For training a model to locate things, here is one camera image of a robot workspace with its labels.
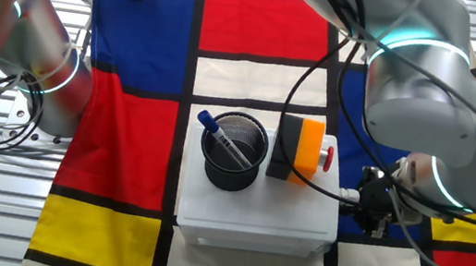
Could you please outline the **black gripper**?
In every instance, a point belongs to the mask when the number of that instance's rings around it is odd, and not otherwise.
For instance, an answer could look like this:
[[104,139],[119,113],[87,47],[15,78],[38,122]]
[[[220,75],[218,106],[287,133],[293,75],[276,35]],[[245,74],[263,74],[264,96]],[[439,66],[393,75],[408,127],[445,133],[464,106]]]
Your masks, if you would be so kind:
[[[353,210],[356,219],[362,219],[362,230],[367,237],[387,237],[388,225],[393,220],[393,201],[389,190],[391,182],[377,167],[364,166],[358,191],[360,200]],[[371,210],[371,206],[389,208],[384,211]]]

